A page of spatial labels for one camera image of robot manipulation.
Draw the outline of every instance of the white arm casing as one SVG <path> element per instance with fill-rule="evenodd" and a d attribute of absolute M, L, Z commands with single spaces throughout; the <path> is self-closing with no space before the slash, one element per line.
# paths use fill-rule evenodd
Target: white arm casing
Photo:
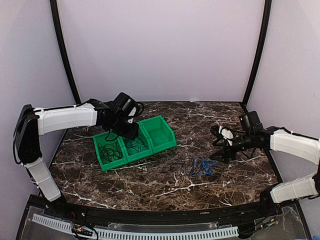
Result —
<path fill-rule="evenodd" d="M 39 116 L 37 121 L 39 135 L 75 127 L 94 126 L 97 122 L 97 111 L 94 108 L 90 103 L 47 111 L 35 108 L 42 110 L 35 113 Z"/>
<path fill-rule="evenodd" d="M 39 135 L 75 127 L 94 126 L 97 122 L 97 111 L 89 103 L 68 108 L 51 110 L 36 108 L 35 110 L 42 110 L 35 113 L 39 116 L 37 120 Z M 24 166 L 49 202 L 62 195 L 42 157 Z"/>
<path fill-rule="evenodd" d="M 274 203 L 279 204 L 291 199 L 299 199 L 307 196 L 318 195 L 313 176 L 317 172 L 308 176 L 300 177 L 292 181 L 280 183 L 275 186 L 270 194 Z"/>
<path fill-rule="evenodd" d="M 319 165 L 320 142 L 318 140 L 292 135 L 281 129 L 271 135 L 270 148 Z M 318 195 L 313 179 L 316 173 L 275 186 L 270 192 L 273 202 L 278 204 L 287 200 Z"/>
<path fill-rule="evenodd" d="M 27 163 L 24 166 L 29 170 L 34 179 L 34 183 L 39 186 L 49 202 L 52 202 L 61 196 L 61 192 L 42 157 L 38 158 L 35 162 Z"/>
<path fill-rule="evenodd" d="M 271 135 L 270 148 L 308 160 L 319 165 L 320 142 L 307 137 L 295 136 L 284 130 L 277 130 Z"/>

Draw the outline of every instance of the white backdrop panel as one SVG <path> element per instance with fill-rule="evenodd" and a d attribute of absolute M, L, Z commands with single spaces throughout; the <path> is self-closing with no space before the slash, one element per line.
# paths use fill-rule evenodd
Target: white backdrop panel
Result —
<path fill-rule="evenodd" d="M 241 101 L 264 0 L 60 0 L 81 100 Z"/>

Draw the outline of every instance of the black cable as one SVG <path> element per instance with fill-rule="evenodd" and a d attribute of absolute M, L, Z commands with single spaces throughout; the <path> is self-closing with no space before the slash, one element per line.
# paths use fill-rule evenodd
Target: black cable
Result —
<path fill-rule="evenodd" d="M 241 151 L 241 153 L 245 155 L 248 159 L 251 159 L 247 154 L 244 153 L 244 151 Z"/>
<path fill-rule="evenodd" d="M 239 232 L 239 234 L 245 234 L 245 235 L 249 234 L 249 233 L 247 233 L 248 231 L 250 231 L 251 229 L 254 229 L 256 226 L 258 226 L 259 224 L 261 224 L 262 222 L 264 222 L 264 221 L 265 221 L 267 218 L 269 218 L 269 217 L 271 216 L 271 214 L 272 214 L 275 210 L 277 210 L 278 208 L 279 208 L 279 206 L 277 205 L 274 210 L 270 211 L 270 213 L 268 214 L 268 216 L 266 216 L 265 218 L 263 218 L 261 221 L 259 221 L 257 224 L 255 224 L 253 227 L 250 227 L 249 229 L 247 229 L 247 230 L 245 230 L 245 231 L 243 231 L 243 232 Z"/>
<path fill-rule="evenodd" d="M 95 233 L 95 235 L 96 235 L 96 239 L 95 239 L 95 240 L 99 240 L 98 232 L 97 232 L 97 230 L 96 230 L 94 227 L 91 227 L 89 224 L 86 224 L 86 223 L 84 223 L 84 222 L 80 222 L 80 221 L 77 221 L 77 220 L 74 220 L 74 219 L 71 220 L 71 219 L 69 219 L 69 218 L 66 218 L 66 217 L 63 217 L 63 216 L 58 215 L 58 214 L 56 213 L 56 211 L 52 208 L 50 202 L 47 203 L 47 206 L 49 207 L 49 209 L 51 210 L 51 212 L 54 213 L 54 215 L 56 215 L 58 218 L 63 219 L 63 220 L 66 220 L 66 221 L 71 221 L 71 222 L 73 222 L 73 223 L 77 223 L 78 225 L 80 225 L 80 228 L 81 228 L 81 227 L 86 227 L 86 228 L 90 229 L 90 230 L 93 231 L 93 232 Z M 91 238 L 91 237 L 83 238 L 82 236 L 79 236 L 79 237 L 80 237 L 80 238 L 78 238 L 78 239 L 80 239 L 80 240 L 87 240 L 87 239 L 90 239 L 90 238 Z"/>
<path fill-rule="evenodd" d="M 253 150 L 252 150 L 252 153 L 250 155 L 250 159 L 252 159 L 254 157 L 254 154 L 255 154 L 255 151 L 257 150 L 257 147 L 255 147 Z"/>
<path fill-rule="evenodd" d="M 306 136 L 306 135 L 302 135 L 300 133 L 291 132 L 288 129 L 286 129 L 284 126 L 281 127 L 280 129 L 286 131 L 288 134 L 291 134 L 291 135 L 294 135 L 294 136 L 297 136 L 297 137 L 303 137 L 303 138 L 312 139 L 312 140 L 316 140 L 316 141 L 319 140 L 318 138 L 315 138 L 315 137 L 312 137 L 312 136 Z"/>
<path fill-rule="evenodd" d="M 319 198 L 319 197 L 320 197 L 320 194 L 314 195 L 314 196 L 309 196 L 308 199 L 309 199 L 309 200 L 313 200 L 313 199 L 317 199 L 317 198 Z"/>

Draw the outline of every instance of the black frame pole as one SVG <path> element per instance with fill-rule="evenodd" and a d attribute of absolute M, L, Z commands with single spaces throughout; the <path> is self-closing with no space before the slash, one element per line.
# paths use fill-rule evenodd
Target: black frame pole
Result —
<path fill-rule="evenodd" d="M 267 29 L 268 29 L 268 23 L 269 23 L 269 17 L 271 12 L 271 3 L 272 0 L 265 0 L 264 2 L 264 10 L 263 10 L 263 17 L 262 17 L 262 23 L 261 23 L 261 29 L 260 29 L 260 35 L 258 40 L 258 45 L 256 47 L 254 61 L 248 81 L 248 85 L 246 86 L 245 94 L 242 100 L 242 104 L 246 107 L 252 92 L 252 89 L 254 87 L 254 83 L 256 80 L 262 52 L 265 45 L 266 35 L 267 35 Z"/>
<path fill-rule="evenodd" d="M 68 58 L 68 54 L 67 54 L 64 36 L 62 33 L 57 0 L 50 0 L 50 5 L 51 5 L 51 12 L 52 12 L 52 18 L 53 18 L 56 39 L 58 41 L 58 45 L 59 45 L 60 54 L 61 54 L 64 70 L 66 73 L 66 77 L 68 78 L 68 82 L 69 82 L 75 103 L 81 104 L 81 99 L 79 96 L 79 92 L 78 92 L 78 89 L 76 86 L 74 76 L 71 71 L 71 66 L 70 66 L 70 62 L 69 62 L 69 58 Z"/>

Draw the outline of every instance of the white wall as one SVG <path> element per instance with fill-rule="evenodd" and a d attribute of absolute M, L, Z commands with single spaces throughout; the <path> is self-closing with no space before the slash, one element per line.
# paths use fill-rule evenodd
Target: white wall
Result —
<path fill-rule="evenodd" d="M 264 0 L 60 0 L 81 99 L 242 101 Z"/>
<path fill-rule="evenodd" d="M 14 163 L 15 124 L 25 104 L 73 104 L 48 0 L 2 0 L 0 7 L 0 239 L 13 240 L 30 193 L 24 167 Z M 62 132 L 41 138 L 48 163 Z"/>
<path fill-rule="evenodd" d="M 320 138 L 320 2 L 276 0 L 248 109 L 265 127 L 286 126 Z M 311 163 L 273 152 L 284 181 L 312 173 Z M 320 236 L 320 199 L 301 206 L 312 235 Z"/>

